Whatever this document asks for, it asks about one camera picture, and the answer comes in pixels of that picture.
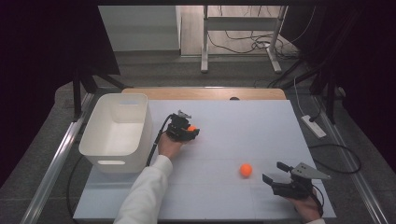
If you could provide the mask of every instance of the person's arm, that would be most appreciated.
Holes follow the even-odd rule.
[[[157,223],[163,195],[168,187],[168,176],[173,169],[170,159],[176,156],[182,145],[173,142],[165,133],[162,135],[158,145],[160,155],[136,179],[114,223]]]
[[[317,219],[315,221],[307,222],[306,224],[326,224],[323,218]]]
[[[304,223],[306,224],[325,224],[324,219],[320,217],[318,211],[318,205],[315,201],[308,197],[306,199],[296,200],[292,198],[286,198],[289,200],[297,212],[303,218]]]

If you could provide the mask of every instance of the white table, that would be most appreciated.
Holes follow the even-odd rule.
[[[179,109],[191,114],[191,123],[201,129],[173,161],[159,220],[299,217],[291,203],[262,182],[262,173],[276,182],[290,182],[290,175],[276,168],[277,161],[315,167],[289,101],[151,100],[149,107],[153,135]],[[238,173],[243,162],[253,167],[249,178]],[[103,174],[93,167],[74,218],[114,219],[137,176]],[[335,217],[322,182],[313,183],[324,193],[324,217]]]

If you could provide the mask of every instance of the metal frame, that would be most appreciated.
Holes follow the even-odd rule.
[[[281,73],[276,58],[275,44],[285,18],[286,7],[280,6],[277,18],[245,18],[245,17],[208,17],[207,6],[204,6],[204,41],[201,52],[201,72],[208,71],[208,31],[274,31],[270,44],[266,50],[276,73]]]
[[[339,6],[346,0],[85,0],[94,6]]]
[[[40,185],[38,186],[37,191],[35,192],[35,196],[29,204],[21,223],[36,223],[40,214],[43,210],[43,207],[50,196],[52,188],[58,178],[59,173],[64,166],[64,161],[69,154],[70,148],[74,143],[76,135],[81,128],[81,125],[87,115],[88,108],[91,104],[93,98],[93,94],[87,93],[82,102],[82,111],[80,117],[76,122],[72,122],[67,129],[66,134],[64,135],[64,139],[62,143],[59,145],[58,150],[55,153],[55,156],[52,159],[52,162],[49,165],[49,169],[41,180]]]
[[[316,97],[314,97],[314,100],[318,104],[322,104],[322,102],[318,102]],[[330,136],[332,137],[332,140],[335,142],[335,144],[346,147],[347,145],[344,139],[342,138],[341,134],[338,132],[338,129],[335,126],[335,124],[333,124],[329,120],[329,118],[326,116],[323,110],[321,112],[322,113],[320,113],[320,116],[323,119],[327,130],[331,132]],[[348,171],[353,171],[358,168],[358,164],[356,163],[355,158],[352,156],[352,154],[341,149],[339,150],[339,153]],[[388,220],[382,211],[381,205],[379,204],[378,199],[374,195],[373,190],[371,189],[370,185],[367,183],[363,174],[361,172],[357,172],[356,174],[351,175],[351,178],[355,183],[356,189],[361,195],[361,198],[365,203],[367,210],[370,213],[374,223],[388,224]]]

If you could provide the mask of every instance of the wire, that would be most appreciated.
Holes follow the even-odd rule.
[[[212,43],[213,46],[221,48],[221,49],[227,49],[227,50],[232,51],[234,53],[250,53],[251,51],[255,50],[255,49],[251,49],[251,50],[248,50],[248,51],[236,51],[236,50],[229,49],[229,48],[226,48],[226,47],[223,47],[223,46],[220,46],[220,45],[217,45],[217,44],[213,43],[212,38],[210,38],[210,34],[209,33],[207,34],[207,37],[209,37],[210,43]]]
[[[72,205],[70,203],[70,184],[72,182],[73,174],[76,171],[76,168],[77,168],[77,166],[78,166],[78,164],[79,164],[79,162],[81,161],[82,158],[83,158],[83,156],[80,155],[78,160],[76,161],[75,165],[73,166],[73,170],[70,173],[69,179],[67,181],[67,187],[66,187],[67,210],[69,211],[69,215],[72,218],[73,222],[76,223],[76,224],[79,224],[79,223],[75,219],[73,219],[74,212],[73,212],[73,209],[72,209]]]
[[[260,16],[260,12],[262,11],[262,6],[260,6],[260,8],[259,8],[259,13],[257,13],[257,17],[259,17]]]
[[[247,6],[247,12],[244,14],[244,17],[249,13],[249,11],[250,11],[250,14],[251,14],[251,6]]]
[[[160,141],[161,138],[161,134],[163,134],[163,128],[165,127],[166,122],[168,122],[168,120],[172,117],[172,115],[169,115],[168,117],[166,117],[165,121],[163,122],[163,126],[161,127],[161,129],[158,131],[157,137],[154,140],[154,144],[152,145],[151,151],[148,155],[148,160],[146,162],[146,166],[149,166],[149,164],[151,163],[151,158],[154,155],[154,151],[155,148],[158,145],[158,142]]]
[[[262,79],[257,79],[257,80],[255,80],[254,83],[253,83],[253,87],[254,87],[255,89],[257,88],[256,83],[257,83],[257,82],[260,82],[260,81],[267,81],[267,82],[268,82],[267,79],[263,79],[263,78],[262,78]]]
[[[303,31],[297,38],[295,38],[295,39],[289,41],[288,44],[291,44],[291,43],[293,43],[294,41],[300,39],[301,36],[303,36],[303,35],[305,34],[306,30],[308,30],[308,27],[310,26],[310,24],[311,24],[311,22],[312,22],[312,19],[314,18],[316,9],[317,9],[317,7],[314,7],[314,11],[312,11],[311,19],[309,19],[309,22],[308,22],[308,24],[306,25],[304,31]]]
[[[315,204],[318,206],[319,215],[322,217],[323,216],[323,205],[319,201],[317,195],[314,194],[313,190],[307,189],[302,183],[299,183],[298,181],[294,181],[293,183],[298,185],[301,189],[305,190],[309,194],[309,196],[314,200]]]
[[[302,58],[302,56],[299,55],[286,55],[283,53],[283,48],[284,46],[286,46],[287,44],[284,44],[283,41],[281,41],[280,39],[278,39],[278,41],[281,43],[280,47],[275,48],[275,53],[276,53],[276,57],[283,59],[283,60],[289,60],[289,59],[300,59]]]
[[[359,172],[361,170],[361,159],[359,158],[359,156],[352,149],[350,149],[348,147],[344,147],[342,145],[337,145],[337,144],[323,144],[323,145],[311,146],[311,147],[308,147],[308,148],[315,148],[315,147],[340,147],[340,148],[345,149],[346,151],[350,152],[356,158],[356,160],[358,161],[358,168],[356,170],[354,170],[354,171],[341,171],[341,170],[337,170],[335,168],[332,168],[329,165],[324,164],[321,161],[318,161],[318,160],[314,159],[315,162],[317,162],[318,164],[320,164],[323,167],[327,168],[328,170],[331,170],[331,171],[334,171],[334,172],[336,172],[338,174],[343,174],[343,175],[353,175],[353,174],[356,174],[357,172]]]
[[[264,37],[271,37],[272,36],[272,35],[250,35],[250,36],[245,36],[245,37],[231,37],[231,36],[228,35],[227,31],[225,31],[225,34],[227,35],[228,38],[233,39],[233,40],[251,39],[252,37],[254,37],[254,38],[262,37],[262,38],[264,38]]]
[[[253,43],[251,44],[251,47],[253,49],[267,49],[269,48],[270,42],[269,41],[259,41],[261,38],[269,37],[267,35],[259,36],[256,39],[253,39]]]
[[[334,37],[337,34],[337,32],[339,32],[341,30],[341,28],[343,27],[343,25],[345,24],[346,21],[347,21],[347,17],[344,17],[344,19],[341,20],[335,26],[334,30],[329,35],[327,35],[326,39],[322,43],[320,43],[319,46],[317,46],[316,48],[314,48],[314,49],[308,51],[307,53],[305,53],[303,55],[303,57],[307,57],[308,55],[313,54],[314,52],[316,52],[318,50],[322,51],[324,49],[324,47],[326,46],[327,42],[329,42],[332,39],[332,37]]]
[[[272,17],[269,7],[268,6],[265,6],[265,7],[267,8],[267,12],[270,15],[270,17]]]
[[[319,83],[321,82],[320,80],[321,80],[321,69],[320,69],[320,72],[319,72],[319,75],[318,75],[318,78],[319,78]],[[320,93],[320,97],[321,98],[323,98],[323,91]],[[318,114],[316,115],[316,116],[314,116],[314,117],[312,117],[312,118],[310,118],[309,119],[309,121],[311,121],[311,122],[314,122],[319,116],[320,116],[320,113],[321,113],[321,108],[322,108],[322,106],[323,106],[323,103],[322,102],[320,102],[320,106],[319,106],[319,112],[318,112]]]
[[[314,188],[317,189],[317,190],[319,191],[319,194],[321,195],[321,198],[322,198],[321,206],[323,207],[323,206],[324,206],[324,196],[323,196],[323,193],[321,192],[321,190],[320,190],[317,186],[315,186],[315,185],[312,185],[312,186],[314,186]]]
[[[300,63],[302,63],[304,60],[303,59],[299,59],[297,62],[295,62],[288,70],[286,70],[282,76],[278,77],[277,79],[273,80],[272,82],[270,82],[267,86],[267,88],[274,88],[276,86],[276,84],[278,82],[280,82],[283,78],[285,78],[286,76],[288,76],[292,71],[294,71],[294,69],[296,69],[298,67],[298,65],[300,65]]]
[[[297,77],[294,77],[294,90],[296,91],[297,105],[298,105],[298,107],[300,108],[300,111],[301,111],[301,113],[303,114],[303,116],[305,116],[305,113],[304,113],[303,110],[301,109],[300,100],[299,100],[299,98],[298,98],[298,92],[297,92],[297,87],[296,87],[296,78],[297,78]]]

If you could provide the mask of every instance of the white wall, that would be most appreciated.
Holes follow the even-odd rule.
[[[114,51],[180,49],[180,12],[175,6],[99,10]]]

